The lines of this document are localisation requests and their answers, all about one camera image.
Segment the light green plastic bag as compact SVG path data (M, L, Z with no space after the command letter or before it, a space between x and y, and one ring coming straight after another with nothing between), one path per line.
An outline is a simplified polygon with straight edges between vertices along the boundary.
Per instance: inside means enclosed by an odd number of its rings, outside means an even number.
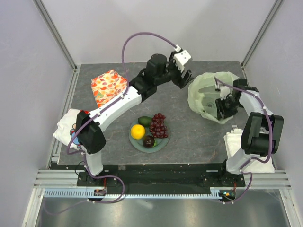
M231 72L206 72L198 75L188 86L187 102L189 108L203 118L211 120L219 124L227 123L232 117L225 119L217 119L217 107L215 100L220 98L220 93L215 91L215 79L218 78L222 82L232 85L239 77Z

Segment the dark red fake grapes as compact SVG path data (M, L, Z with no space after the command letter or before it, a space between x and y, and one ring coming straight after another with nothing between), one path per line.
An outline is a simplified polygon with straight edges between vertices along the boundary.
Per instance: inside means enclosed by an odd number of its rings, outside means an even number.
M164 122L165 119L165 115L157 113L154 115L151 122L149 123L149 132L154 138L166 139L169 137L168 127Z

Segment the green fake avocado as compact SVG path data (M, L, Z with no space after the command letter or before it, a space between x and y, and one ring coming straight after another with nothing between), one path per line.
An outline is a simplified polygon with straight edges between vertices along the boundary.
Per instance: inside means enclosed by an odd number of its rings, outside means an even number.
M139 117L137 121L143 127L148 128L150 126L150 123L152 122L152 118L148 116L142 116Z

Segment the yellow fake orange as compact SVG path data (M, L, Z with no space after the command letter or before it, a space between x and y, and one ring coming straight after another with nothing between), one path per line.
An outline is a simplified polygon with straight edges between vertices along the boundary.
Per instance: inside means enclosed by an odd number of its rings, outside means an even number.
M130 129L130 135L135 140L140 140L145 135L145 127L140 124L135 124Z

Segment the dark purple fake plum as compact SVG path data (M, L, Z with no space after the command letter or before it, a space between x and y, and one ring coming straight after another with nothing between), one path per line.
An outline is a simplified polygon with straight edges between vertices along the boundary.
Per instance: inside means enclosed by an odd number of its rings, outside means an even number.
M152 148L155 145L155 139L153 136L147 135L143 138L143 146L145 148Z

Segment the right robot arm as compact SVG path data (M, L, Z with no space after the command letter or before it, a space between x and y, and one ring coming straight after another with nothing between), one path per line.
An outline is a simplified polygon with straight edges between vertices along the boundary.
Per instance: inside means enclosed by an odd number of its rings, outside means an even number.
M228 122L240 107L248 115L243 129L223 137L228 158L217 174L220 185L228 186L241 174L274 173L271 156L277 152L284 119L267 109L256 87L229 72L204 73L190 83L187 100L191 110L219 124Z

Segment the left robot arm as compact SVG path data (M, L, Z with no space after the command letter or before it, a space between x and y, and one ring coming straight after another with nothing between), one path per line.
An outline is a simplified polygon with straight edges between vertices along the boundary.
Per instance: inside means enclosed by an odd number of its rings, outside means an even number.
M191 60L186 50L172 52L169 58L163 54L154 54L121 94L90 113L78 113L75 135L85 152L86 169L89 172L87 180L93 186L99 186L104 181L101 150L106 139L103 132L116 118L155 94L159 85L172 81L179 88L184 88L192 79L191 70L185 69Z

